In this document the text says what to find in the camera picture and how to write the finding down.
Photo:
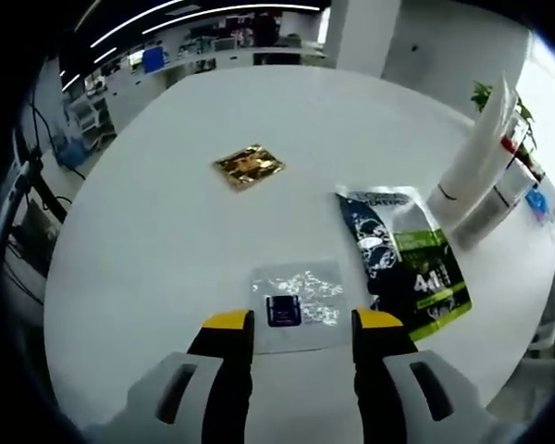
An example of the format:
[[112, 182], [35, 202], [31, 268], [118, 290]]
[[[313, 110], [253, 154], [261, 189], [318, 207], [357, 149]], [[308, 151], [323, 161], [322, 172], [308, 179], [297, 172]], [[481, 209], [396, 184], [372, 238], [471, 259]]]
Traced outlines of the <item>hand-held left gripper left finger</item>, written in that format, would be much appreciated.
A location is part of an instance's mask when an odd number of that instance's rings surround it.
[[242, 443], [253, 392], [253, 311], [215, 314], [185, 352], [129, 389], [112, 443]]

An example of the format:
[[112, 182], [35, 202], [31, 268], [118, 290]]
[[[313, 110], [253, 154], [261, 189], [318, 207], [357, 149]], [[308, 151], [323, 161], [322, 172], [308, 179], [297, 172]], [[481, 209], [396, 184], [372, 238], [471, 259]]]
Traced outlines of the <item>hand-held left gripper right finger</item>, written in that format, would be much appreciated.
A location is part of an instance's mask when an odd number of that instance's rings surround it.
[[482, 443], [490, 415], [476, 387], [433, 351], [418, 351], [386, 312], [351, 312], [354, 391], [365, 443]]

